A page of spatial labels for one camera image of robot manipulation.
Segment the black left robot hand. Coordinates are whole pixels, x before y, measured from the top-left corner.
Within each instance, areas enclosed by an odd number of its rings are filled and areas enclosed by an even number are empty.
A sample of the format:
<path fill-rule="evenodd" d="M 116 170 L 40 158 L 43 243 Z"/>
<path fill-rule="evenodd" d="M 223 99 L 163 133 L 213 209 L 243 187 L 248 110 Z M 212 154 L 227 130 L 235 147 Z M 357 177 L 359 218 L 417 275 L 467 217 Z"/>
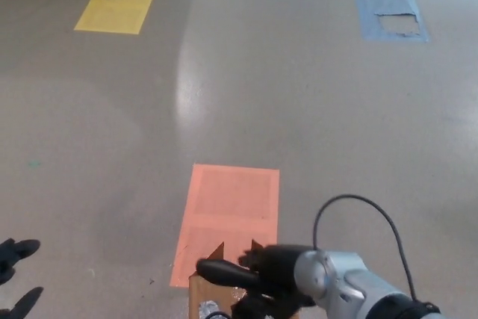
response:
<path fill-rule="evenodd" d="M 12 238 L 1 243 L 1 285 L 7 283 L 15 274 L 17 262 L 33 255 L 40 248 L 40 241 L 28 239 L 15 241 Z M 43 287 L 28 291 L 11 309 L 1 309 L 1 319 L 24 319 L 33 309 L 43 293 Z"/>

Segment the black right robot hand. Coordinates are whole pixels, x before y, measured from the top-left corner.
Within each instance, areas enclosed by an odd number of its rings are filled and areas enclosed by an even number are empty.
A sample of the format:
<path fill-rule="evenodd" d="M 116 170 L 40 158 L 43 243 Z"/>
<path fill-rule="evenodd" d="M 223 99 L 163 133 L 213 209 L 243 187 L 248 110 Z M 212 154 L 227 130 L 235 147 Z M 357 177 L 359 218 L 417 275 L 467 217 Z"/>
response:
<path fill-rule="evenodd" d="M 293 318 L 300 309 L 315 306 L 312 298 L 299 292 L 294 267 L 309 247 L 303 245 L 256 245 L 238 259 L 239 265 L 258 274 L 261 281 L 276 289 L 274 294 L 248 290 L 232 306 L 233 318 Z"/>

